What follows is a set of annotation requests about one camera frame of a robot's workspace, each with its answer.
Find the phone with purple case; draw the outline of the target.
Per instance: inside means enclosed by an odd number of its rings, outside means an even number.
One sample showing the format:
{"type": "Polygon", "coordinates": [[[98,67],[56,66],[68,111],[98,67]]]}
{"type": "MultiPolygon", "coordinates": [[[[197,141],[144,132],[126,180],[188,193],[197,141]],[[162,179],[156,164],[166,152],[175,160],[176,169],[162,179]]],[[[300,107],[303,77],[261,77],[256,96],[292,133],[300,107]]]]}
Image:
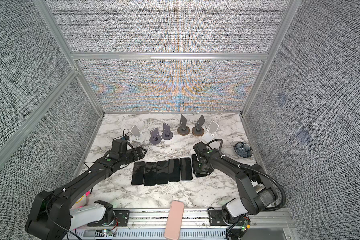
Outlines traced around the phone with purple case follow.
{"type": "Polygon", "coordinates": [[[144,183],[145,162],[135,162],[131,180],[132,186],[142,185],[144,183]]]}

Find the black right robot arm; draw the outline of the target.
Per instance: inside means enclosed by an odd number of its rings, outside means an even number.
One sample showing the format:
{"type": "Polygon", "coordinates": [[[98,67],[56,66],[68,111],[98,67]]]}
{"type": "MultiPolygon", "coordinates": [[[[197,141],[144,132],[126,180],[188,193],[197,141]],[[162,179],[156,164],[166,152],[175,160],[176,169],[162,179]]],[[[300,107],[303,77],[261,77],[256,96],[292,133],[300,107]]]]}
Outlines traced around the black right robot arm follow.
{"type": "Polygon", "coordinates": [[[197,169],[206,175],[218,170],[232,178],[237,185],[239,197],[222,206],[222,218],[232,225],[242,215],[257,215],[260,212],[277,211],[284,206],[285,195],[279,205],[271,207],[278,199],[274,186],[280,185],[263,168],[241,164],[223,155],[220,149],[211,149],[199,142],[193,147],[197,158],[197,169]]]}

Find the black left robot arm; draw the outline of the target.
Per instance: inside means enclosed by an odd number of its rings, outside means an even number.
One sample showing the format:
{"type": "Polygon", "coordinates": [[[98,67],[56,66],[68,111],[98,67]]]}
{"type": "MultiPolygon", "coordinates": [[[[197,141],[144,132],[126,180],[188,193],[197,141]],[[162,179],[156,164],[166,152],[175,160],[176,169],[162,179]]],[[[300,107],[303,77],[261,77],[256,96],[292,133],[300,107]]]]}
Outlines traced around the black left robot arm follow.
{"type": "Polygon", "coordinates": [[[109,178],[122,166],[142,160],[147,150],[133,147],[128,140],[116,139],[112,148],[93,165],[67,184],[51,191],[42,191],[36,195],[25,231],[41,240],[61,240],[67,234],[81,239],[70,230],[70,209],[76,201],[99,182],[109,178]]]}

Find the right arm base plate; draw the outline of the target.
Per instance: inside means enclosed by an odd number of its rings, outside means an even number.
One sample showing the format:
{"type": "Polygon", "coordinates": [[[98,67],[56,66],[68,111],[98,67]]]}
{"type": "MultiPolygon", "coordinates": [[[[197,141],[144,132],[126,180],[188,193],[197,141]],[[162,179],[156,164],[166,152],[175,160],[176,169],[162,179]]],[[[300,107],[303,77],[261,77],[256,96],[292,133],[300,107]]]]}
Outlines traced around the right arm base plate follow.
{"type": "Polygon", "coordinates": [[[250,225],[248,211],[240,199],[233,199],[224,204],[221,209],[207,209],[211,226],[250,225]]]}

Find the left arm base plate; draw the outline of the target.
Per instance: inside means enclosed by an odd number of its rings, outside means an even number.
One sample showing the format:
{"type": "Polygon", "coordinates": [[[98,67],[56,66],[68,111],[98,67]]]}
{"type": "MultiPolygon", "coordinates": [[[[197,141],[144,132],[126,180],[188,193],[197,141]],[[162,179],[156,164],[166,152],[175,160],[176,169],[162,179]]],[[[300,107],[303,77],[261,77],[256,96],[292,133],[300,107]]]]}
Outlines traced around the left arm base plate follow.
{"type": "Polygon", "coordinates": [[[129,210],[113,210],[114,216],[109,223],[106,220],[100,220],[86,224],[87,227],[126,227],[129,222],[130,211],[129,210]]]}

